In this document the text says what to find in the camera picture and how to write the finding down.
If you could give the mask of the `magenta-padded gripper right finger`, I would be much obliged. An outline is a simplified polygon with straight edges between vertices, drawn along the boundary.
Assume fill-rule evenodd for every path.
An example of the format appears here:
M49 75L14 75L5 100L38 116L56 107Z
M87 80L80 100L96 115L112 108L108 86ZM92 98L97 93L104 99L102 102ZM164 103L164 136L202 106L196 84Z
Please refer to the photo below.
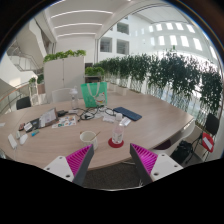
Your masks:
M161 153L157 155L133 143L130 144L130 154L143 185L147 185L182 169L182 166L167 154Z

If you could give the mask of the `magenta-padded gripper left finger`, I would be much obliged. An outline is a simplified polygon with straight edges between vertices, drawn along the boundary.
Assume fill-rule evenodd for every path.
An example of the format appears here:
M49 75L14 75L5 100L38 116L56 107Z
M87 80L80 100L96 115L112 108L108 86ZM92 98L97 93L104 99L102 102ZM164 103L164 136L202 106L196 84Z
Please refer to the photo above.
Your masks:
M93 155L93 145L90 144L67 157L58 156L45 167L45 170L81 186Z

